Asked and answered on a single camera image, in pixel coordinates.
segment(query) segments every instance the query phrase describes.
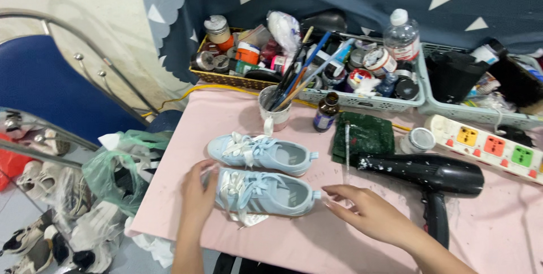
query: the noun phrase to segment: light blue basket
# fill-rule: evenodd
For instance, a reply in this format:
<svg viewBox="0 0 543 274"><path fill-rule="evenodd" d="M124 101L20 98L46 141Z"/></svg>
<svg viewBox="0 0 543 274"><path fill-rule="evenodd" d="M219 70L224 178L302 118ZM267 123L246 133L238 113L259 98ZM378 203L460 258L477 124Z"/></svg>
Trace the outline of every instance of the light blue basket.
<svg viewBox="0 0 543 274"><path fill-rule="evenodd" d="M382 40L375 40L377 43L382 43ZM417 58L417 65L415 67L415 72L417 74L417 83L420 86L420 92L414 100L402 100L402 99L392 99L385 97L368 97L361 96L355 93L347 92L338 92L334 91L339 96L340 106L350 106L354 108L370 109L370 110L380 110L380 111L389 111L389 112L402 112L408 108L417 108L421 106L426 100L424 88L420 80L421 70L424 69L426 73L426 64L424 62L424 57L422 52ZM319 102L323 97L328 94L329 90L317 90L317 89L304 89L300 92L300 99L308 102Z"/></svg>
<svg viewBox="0 0 543 274"><path fill-rule="evenodd" d="M450 47L443 45L436 45L431 43L422 43L424 57L431 54L433 51L448 52L458 51L466 52L468 50L458 47ZM541 71L541 67L535 61L535 59L526 55L519 56L523 62L529 63L537 70ZM543 118L526 114L517 113L500 113L497 110L473 108L471 106L447 104L438 102L432 95L432 88L430 86L430 80L428 78L428 70L426 65L419 67L419 79L422 83L419 83L426 93L426 103L418 108L419 113L424 115L438 114L450 119L466 120L479 123L490 123L493 125L512 125L519 129L532 129L543 125Z"/></svg>

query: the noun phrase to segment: green cloth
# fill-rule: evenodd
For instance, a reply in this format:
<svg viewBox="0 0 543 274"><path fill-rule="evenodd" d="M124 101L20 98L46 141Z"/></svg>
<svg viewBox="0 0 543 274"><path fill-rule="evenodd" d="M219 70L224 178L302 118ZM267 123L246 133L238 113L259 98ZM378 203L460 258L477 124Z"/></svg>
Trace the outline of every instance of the green cloth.
<svg viewBox="0 0 543 274"><path fill-rule="evenodd" d="M345 159L345 121L349 121L349 164L356 160L360 152L370 154L394 154L394 132L392 122L382 118L354 112L342 112L339 115L332 161L344 164Z"/></svg>

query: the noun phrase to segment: light blue sneaker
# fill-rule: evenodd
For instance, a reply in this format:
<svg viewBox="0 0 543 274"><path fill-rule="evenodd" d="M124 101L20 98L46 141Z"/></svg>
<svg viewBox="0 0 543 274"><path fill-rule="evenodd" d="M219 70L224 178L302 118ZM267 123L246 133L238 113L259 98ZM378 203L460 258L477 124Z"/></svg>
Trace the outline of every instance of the light blue sneaker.
<svg viewBox="0 0 543 274"><path fill-rule="evenodd" d="M320 191L288 175L221 168L215 201L240 221L251 214L301 216L307 214Z"/></svg>
<svg viewBox="0 0 543 274"><path fill-rule="evenodd" d="M242 136L237 132L219 136L207 145L209 155L228 166L264 167L302 176L319 157L303 145L278 140L267 135Z"/></svg>

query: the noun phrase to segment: hand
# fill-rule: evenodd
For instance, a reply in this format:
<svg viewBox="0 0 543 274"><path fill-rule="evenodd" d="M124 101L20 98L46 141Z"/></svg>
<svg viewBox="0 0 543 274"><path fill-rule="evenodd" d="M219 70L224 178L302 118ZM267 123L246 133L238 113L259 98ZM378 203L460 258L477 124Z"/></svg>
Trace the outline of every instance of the hand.
<svg viewBox="0 0 543 274"><path fill-rule="evenodd" d="M370 189L350 185L322 187L334 201L351 200L347 209L338 203L325 202L334 215L375 240L405 248L413 237L426 234L394 206Z"/></svg>
<svg viewBox="0 0 543 274"><path fill-rule="evenodd" d="M219 177L219 168L213 167L211 170L207 189L200 180L200 173L217 162L212 159L202 160L195 164L189 173L185 175L181 185L181 195L183 196L181 209L181 224L190 222L194 227L203 227L205 221L211 214L215 204L215 190Z"/></svg>

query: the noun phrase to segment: red plastic bag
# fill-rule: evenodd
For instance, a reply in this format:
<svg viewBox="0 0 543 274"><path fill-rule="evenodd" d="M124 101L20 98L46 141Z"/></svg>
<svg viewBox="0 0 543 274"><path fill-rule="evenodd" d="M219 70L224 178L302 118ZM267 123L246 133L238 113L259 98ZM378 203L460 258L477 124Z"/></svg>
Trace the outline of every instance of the red plastic bag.
<svg viewBox="0 0 543 274"><path fill-rule="evenodd" d="M0 134L0 139L13 141L4 134ZM0 191L4 190L9 184L9 178L6 175L14 177L23 173L24 166L31 160L32 158L28 156L0 149L0 170L4 172L0 172Z"/></svg>

